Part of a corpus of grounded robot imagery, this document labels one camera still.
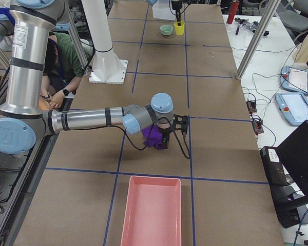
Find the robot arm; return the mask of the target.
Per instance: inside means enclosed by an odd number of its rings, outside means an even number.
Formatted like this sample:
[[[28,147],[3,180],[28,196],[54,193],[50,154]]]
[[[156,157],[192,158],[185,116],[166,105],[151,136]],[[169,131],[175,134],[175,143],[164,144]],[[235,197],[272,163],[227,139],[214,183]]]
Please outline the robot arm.
[[[150,104],[140,107],[103,108],[80,111],[42,111],[40,89],[49,32],[68,18],[67,1],[12,1],[15,20],[7,97],[0,105],[0,151],[19,154],[37,141],[60,131],[123,125],[128,134],[157,125],[171,129],[173,103],[158,93]]]

